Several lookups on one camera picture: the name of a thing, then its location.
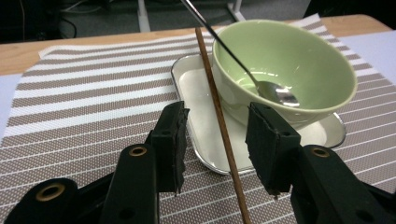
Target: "striped tablecloth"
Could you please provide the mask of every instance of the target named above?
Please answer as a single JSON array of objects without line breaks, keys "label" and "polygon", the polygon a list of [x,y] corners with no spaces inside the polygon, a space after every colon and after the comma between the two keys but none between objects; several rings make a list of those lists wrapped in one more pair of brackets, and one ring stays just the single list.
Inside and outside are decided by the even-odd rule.
[{"label": "striped tablecloth", "polygon": [[[338,111],[347,128],[335,151],[356,176],[396,187],[396,87],[330,35],[315,15],[294,23],[344,53],[359,80]],[[204,34],[207,49],[212,38]],[[41,52],[18,85],[0,148],[0,220],[32,186],[54,177],[80,187],[115,169],[125,147],[142,143],[162,109],[177,101],[172,64],[199,50],[194,35],[107,46],[57,46]],[[182,193],[161,194],[162,223],[241,223],[232,180],[205,168],[191,143]],[[254,172],[241,175],[253,223],[294,223],[290,195],[275,202]]]}]

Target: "brown wooden stick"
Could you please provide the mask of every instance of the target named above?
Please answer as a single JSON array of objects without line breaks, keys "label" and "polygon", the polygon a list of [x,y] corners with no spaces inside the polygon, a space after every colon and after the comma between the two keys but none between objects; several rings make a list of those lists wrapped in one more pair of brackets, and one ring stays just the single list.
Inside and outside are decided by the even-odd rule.
[{"label": "brown wooden stick", "polygon": [[197,36],[199,50],[201,51],[202,60],[204,62],[207,81],[209,83],[209,89],[210,92],[212,93],[212,100],[215,106],[216,115],[218,117],[221,137],[225,147],[225,153],[227,155],[228,164],[230,165],[231,177],[233,178],[233,188],[236,193],[236,198],[238,199],[238,204],[239,204],[239,209],[241,210],[242,219],[244,220],[245,224],[249,224],[251,223],[251,221],[248,214],[248,207],[245,200],[245,194],[244,191],[242,190],[242,183],[241,180],[239,179],[235,158],[233,157],[233,149],[231,147],[230,137],[228,135],[224,115],[221,110],[219,94],[216,88],[215,80],[213,79],[212,68],[210,66],[209,58],[207,57],[206,46],[204,43],[204,38],[202,37],[201,29],[195,28],[195,34]]}]

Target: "bowl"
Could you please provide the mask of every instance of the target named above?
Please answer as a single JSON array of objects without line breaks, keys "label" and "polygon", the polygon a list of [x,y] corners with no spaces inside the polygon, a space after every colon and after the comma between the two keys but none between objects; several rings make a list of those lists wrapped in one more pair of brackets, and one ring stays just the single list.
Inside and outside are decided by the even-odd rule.
[{"label": "bowl", "polygon": [[253,81],[215,41],[213,74],[224,109],[243,124],[248,106],[271,106],[294,129],[330,116],[356,93],[357,78],[347,58],[318,35],[280,21],[240,21],[219,37],[258,80],[287,87],[299,107],[260,97]]}]

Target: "black cable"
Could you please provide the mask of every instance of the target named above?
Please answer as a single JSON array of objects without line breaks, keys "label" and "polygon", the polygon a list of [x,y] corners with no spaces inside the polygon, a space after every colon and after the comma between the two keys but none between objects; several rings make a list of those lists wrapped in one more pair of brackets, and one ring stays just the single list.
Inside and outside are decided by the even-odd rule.
[{"label": "black cable", "polygon": [[77,36],[77,27],[76,27],[76,25],[75,25],[73,22],[71,22],[71,21],[69,21],[69,20],[67,20],[67,19],[65,19],[65,18],[63,18],[63,17],[61,17],[61,20],[62,20],[62,21],[65,21],[66,23],[69,23],[70,25],[73,26],[73,29],[74,29],[73,38],[76,38],[76,36]]}]

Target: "metal spoon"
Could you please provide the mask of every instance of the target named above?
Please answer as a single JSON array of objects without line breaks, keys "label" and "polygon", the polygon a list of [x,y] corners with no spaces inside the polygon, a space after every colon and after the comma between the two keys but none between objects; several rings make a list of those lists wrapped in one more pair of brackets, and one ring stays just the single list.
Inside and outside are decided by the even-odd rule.
[{"label": "metal spoon", "polygon": [[220,45],[227,51],[227,53],[241,66],[245,72],[249,75],[254,85],[256,86],[257,93],[260,97],[267,100],[279,103],[281,105],[287,105],[291,107],[299,107],[300,104],[296,97],[289,91],[288,88],[279,86],[273,82],[269,81],[258,81],[250,71],[241,63],[241,61],[236,58],[236,56],[228,49],[228,47],[222,42],[220,37],[216,32],[210,27],[206,22],[204,17],[198,12],[195,6],[190,2],[190,0],[181,0],[181,2],[186,6],[186,8],[191,12],[191,14],[198,20],[206,30],[220,43]]}]

